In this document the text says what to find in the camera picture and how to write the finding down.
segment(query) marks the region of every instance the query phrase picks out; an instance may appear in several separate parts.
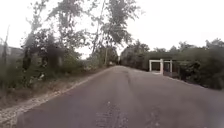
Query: tall tree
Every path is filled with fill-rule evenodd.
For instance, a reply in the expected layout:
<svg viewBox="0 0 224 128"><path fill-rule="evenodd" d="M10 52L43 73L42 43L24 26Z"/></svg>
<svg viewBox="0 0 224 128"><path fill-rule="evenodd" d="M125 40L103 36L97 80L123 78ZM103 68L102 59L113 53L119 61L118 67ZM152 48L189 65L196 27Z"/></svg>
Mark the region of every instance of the tall tree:
<svg viewBox="0 0 224 128"><path fill-rule="evenodd" d="M122 44L122 41L128 43L131 41L131 35L127 31L127 19L135 19L136 6L135 0L109 0L106 4L109 22L102 26L105 34L106 49L110 45ZM105 64L107 63L107 50L105 52Z"/></svg>

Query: asphalt road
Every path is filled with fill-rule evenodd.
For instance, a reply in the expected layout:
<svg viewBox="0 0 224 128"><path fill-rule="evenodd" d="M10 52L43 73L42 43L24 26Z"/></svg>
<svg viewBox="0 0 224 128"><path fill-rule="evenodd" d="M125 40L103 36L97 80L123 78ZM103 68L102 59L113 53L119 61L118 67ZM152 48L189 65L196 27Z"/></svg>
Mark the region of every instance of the asphalt road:
<svg viewBox="0 0 224 128"><path fill-rule="evenodd" d="M224 128L224 94L113 67L18 119L17 128Z"/></svg>

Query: grass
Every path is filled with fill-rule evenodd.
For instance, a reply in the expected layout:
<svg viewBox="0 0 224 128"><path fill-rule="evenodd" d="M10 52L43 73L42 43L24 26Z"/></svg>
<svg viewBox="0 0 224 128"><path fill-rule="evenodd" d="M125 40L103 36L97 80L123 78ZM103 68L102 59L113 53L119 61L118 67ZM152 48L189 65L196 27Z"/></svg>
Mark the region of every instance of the grass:
<svg viewBox="0 0 224 128"><path fill-rule="evenodd" d="M96 69L85 71L75 76L65 75L58 79L51 79L48 81L40 81L32 85L32 88L18 88L10 90L0 90L0 110L17 105L33 97L56 92L65 88L72 87L72 84L80 81L92 74L95 74L103 69Z"/></svg>

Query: tree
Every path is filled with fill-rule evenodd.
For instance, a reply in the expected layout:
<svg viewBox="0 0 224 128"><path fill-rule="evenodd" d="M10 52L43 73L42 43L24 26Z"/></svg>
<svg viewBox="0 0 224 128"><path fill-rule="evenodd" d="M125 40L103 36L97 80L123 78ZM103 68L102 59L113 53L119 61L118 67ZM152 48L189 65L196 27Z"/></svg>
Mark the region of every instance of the tree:
<svg viewBox="0 0 224 128"><path fill-rule="evenodd" d="M128 45L121 53L121 64L137 69L146 69L144 64L145 56L148 53L149 47L142 44L139 40L133 45Z"/></svg>
<svg viewBox="0 0 224 128"><path fill-rule="evenodd" d="M80 47L85 43L85 30L75 31L76 18L84 12L82 0L63 0L49 14L48 20L52 17L58 19L58 30L60 41L65 47Z"/></svg>
<svg viewBox="0 0 224 128"><path fill-rule="evenodd" d="M41 13L46 8L47 2L48 0L41 0L41 2L36 2L33 5L33 18L30 21L27 20L31 25L31 32L28 34L23 46L23 69L25 70L30 67L32 55L35 53L35 50L33 50L35 49L35 46L37 46L35 42L35 32L42 26Z"/></svg>
<svg viewBox="0 0 224 128"><path fill-rule="evenodd" d="M105 23L101 30L105 34L106 48L110 45L118 45L124 40L126 43L131 41L131 35L127 31L127 19L137 17L135 0L109 0L106 4L109 22ZM105 64L107 63L107 49L105 52Z"/></svg>

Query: foliage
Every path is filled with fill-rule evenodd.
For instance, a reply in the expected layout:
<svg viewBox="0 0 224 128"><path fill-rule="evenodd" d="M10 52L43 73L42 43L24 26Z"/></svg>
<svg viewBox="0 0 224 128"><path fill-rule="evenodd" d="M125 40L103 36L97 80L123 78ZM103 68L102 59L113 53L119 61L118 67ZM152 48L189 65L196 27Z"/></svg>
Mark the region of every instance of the foliage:
<svg viewBox="0 0 224 128"><path fill-rule="evenodd" d="M121 64L148 71L150 59L174 60L173 69L179 73L180 79L201 86L224 88L224 42L216 39L206 41L206 47L196 47L186 42L180 42L179 47L154 49L153 51L139 50L139 45L129 45L121 54Z"/></svg>
<svg viewBox="0 0 224 128"><path fill-rule="evenodd" d="M107 48L105 48L104 46L101 46L97 48L95 52L87 59L90 63L89 67L98 68L104 66L106 49L108 50L108 61L106 66L109 66L110 62L113 64L116 64L118 62L118 54L116 51L116 47L108 46Z"/></svg>

